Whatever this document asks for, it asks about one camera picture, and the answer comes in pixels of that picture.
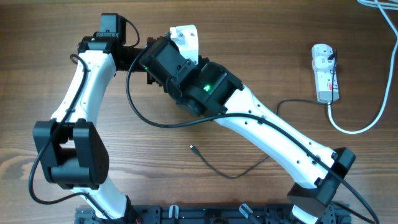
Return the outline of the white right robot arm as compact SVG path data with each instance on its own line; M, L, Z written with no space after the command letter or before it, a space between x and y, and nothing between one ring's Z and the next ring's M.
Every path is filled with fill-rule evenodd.
M174 41L159 38L138 56L136 65L159 83L176 104L197 116L199 123L216 121L246 138L273 158L293 178L288 192L292 213L315 223L331 204L355 155L312 141L266 108L224 66L199 57L192 60Z

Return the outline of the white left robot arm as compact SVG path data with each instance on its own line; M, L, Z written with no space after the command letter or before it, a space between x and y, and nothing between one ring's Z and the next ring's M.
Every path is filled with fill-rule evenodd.
M48 121L37 121L33 138L37 157L29 174L30 197L42 205L53 205L81 196L100 223L141 223L127 195L108 176L109 154L97 130L101 103L116 72L126 71L141 52L126 45L129 21L116 13L103 13L99 31L78 44L70 60L76 72L67 94ZM45 179L71 194L43 200L34 192L34 175L42 167Z

